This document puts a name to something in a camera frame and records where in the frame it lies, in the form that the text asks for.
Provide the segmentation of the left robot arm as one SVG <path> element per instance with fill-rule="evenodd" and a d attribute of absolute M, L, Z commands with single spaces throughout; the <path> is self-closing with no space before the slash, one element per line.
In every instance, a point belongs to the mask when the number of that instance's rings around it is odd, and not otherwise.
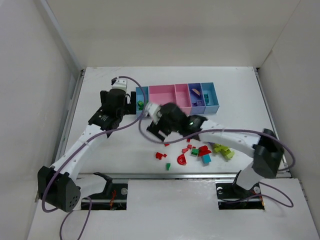
<path fill-rule="evenodd" d="M 111 89 L 100 92 L 101 106 L 89 119 L 79 139 L 59 160 L 38 171 L 38 197 L 43 205 L 50 204 L 55 210 L 69 213 L 83 198 L 110 193 L 111 177 L 100 172 L 86 178 L 78 178 L 78 175 L 95 148 L 112 132 L 120 130 L 123 117 L 136 114 L 136 100 L 134 91 L 126 93 L 122 89 Z"/>

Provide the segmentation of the green slope piece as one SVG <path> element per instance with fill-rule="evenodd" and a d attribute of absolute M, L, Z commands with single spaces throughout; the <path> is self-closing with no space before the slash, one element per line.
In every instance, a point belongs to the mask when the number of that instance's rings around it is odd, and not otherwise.
<path fill-rule="evenodd" d="M 166 163 L 165 168 L 166 168 L 167 171 L 170 170 L 170 167 L 171 167 L 171 164 L 170 163 Z"/>

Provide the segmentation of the purple bin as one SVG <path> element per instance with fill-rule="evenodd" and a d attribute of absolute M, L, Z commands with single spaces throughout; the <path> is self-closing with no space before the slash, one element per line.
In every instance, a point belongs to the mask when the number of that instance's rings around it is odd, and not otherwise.
<path fill-rule="evenodd" d="M 189 83 L 189 95 L 190 95 L 190 102 L 191 102 L 191 114 L 198 115 L 203 114 L 205 112 L 206 104 L 203 96 L 203 89 L 200 83 Z M 201 97 L 196 97 L 191 93 L 191 89 L 198 89 L 201 92 Z M 203 106 L 193 106 L 192 103 L 196 101 L 202 101 Z"/>

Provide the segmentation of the red arch brick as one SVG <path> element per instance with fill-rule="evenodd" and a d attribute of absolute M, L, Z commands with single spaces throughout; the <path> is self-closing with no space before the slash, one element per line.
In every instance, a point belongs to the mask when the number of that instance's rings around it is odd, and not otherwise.
<path fill-rule="evenodd" d="M 187 164 L 187 160 L 184 154 L 181 154 L 177 157 L 177 163 L 182 166 Z"/>

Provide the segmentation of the lime green duplo stack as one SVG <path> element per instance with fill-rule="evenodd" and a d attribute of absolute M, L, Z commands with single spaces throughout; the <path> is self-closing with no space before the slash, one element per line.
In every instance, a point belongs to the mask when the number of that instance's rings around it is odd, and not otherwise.
<path fill-rule="evenodd" d="M 227 161 L 232 159 L 235 155 L 235 152 L 231 150 L 229 147 L 218 143 L 214 143 L 212 145 L 212 150 L 216 154 L 221 154 Z"/>

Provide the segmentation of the aluminium rail front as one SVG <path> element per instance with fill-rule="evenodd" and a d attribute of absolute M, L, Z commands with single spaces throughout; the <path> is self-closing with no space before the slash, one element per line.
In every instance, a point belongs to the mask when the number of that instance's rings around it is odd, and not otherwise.
<path fill-rule="evenodd" d="M 209 174 L 209 173 L 106 173 L 113 179 L 234 179 L 236 174 Z"/>

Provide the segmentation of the small green number brick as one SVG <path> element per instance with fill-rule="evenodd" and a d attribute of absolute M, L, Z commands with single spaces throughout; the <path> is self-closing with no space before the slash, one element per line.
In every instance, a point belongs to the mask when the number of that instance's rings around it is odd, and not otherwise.
<path fill-rule="evenodd" d="M 199 149 L 192 148 L 191 149 L 191 155 L 197 157 L 199 155 Z"/>

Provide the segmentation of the large pink bin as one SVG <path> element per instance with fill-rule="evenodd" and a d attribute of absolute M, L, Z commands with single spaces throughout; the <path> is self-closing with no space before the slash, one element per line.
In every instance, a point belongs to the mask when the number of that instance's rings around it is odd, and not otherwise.
<path fill-rule="evenodd" d="M 149 86 L 149 102 L 165 105 L 167 103 L 177 103 L 176 88 L 174 84 L 151 85 Z"/>

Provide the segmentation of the red slope piece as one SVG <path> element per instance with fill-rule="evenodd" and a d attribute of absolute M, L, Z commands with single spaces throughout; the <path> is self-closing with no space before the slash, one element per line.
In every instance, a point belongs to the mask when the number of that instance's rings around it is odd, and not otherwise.
<path fill-rule="evenodd" d="M 189 149 L 188 148 L 183 148 L 182 153 L 185 154 Z"/>

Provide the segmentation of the light blue bin right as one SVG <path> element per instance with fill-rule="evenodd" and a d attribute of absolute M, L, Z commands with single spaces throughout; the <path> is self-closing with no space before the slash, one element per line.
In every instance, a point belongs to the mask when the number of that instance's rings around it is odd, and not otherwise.
<path fill-rule="evenodd" d="M 201 83 L 202 94 L 208 94 L 209 96 L 209 104 L 205 104 L 204 113 L 206 115 L 216 114 L 220 107 L 216 89 L 213 82 L 204 82 Z"/>

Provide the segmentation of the lavender duplo brick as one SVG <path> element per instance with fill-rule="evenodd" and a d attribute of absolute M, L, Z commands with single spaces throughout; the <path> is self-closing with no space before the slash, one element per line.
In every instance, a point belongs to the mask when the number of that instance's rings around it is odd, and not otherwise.
<path fill-rule="evenodd" d="M 192 103 L 192 106 L 193 107 L 200 107 L 200 106 L 203 106 L 203 102 L 201 100 L 197 100 L 196 102 L 193 102 Z"/>

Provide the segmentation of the red brick cluster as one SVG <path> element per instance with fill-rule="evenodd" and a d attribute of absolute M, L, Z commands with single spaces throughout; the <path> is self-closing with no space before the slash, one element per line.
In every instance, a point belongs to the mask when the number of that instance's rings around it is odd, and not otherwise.
<path fill-rule="evenodd" d="M 165 153 L 160 153 L 160 152 L 155 153 L 155 158 L 158 160 L 162 160 L 162 158 L 166 158 L 166 157 L 167 157 L 167 154 Z"/>

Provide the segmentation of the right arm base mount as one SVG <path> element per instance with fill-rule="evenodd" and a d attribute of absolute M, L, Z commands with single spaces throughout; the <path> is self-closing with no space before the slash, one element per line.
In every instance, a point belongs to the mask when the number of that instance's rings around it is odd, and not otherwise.
<path fill-rule="evenodd" d="M 245 190 L 231 182 L 216 183 L 219 210 L 264 210 L 260 185 Z"/>

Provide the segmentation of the teal frog duplo brick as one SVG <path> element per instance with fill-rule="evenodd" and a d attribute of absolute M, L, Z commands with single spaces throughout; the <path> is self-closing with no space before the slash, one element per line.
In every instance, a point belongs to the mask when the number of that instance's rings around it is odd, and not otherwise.
<path fill-rule="evenodd" d="M 209 95 L 208 94 L 204 94 L 203 97 L 204 97 L 205 104 L 208 105 L 209 102 L 210 102 Z"/>

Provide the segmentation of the teal square brick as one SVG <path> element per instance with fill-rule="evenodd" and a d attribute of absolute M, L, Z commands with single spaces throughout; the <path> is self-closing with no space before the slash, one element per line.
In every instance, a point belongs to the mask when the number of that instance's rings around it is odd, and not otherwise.
<path fill-rule="evenodd" d="M 203 163 L 204 165 L 208 165 L 208 164 L 212 161 L 209 154 L 202 155 L 200 158 L 201 158 L 202 163 Z"/>

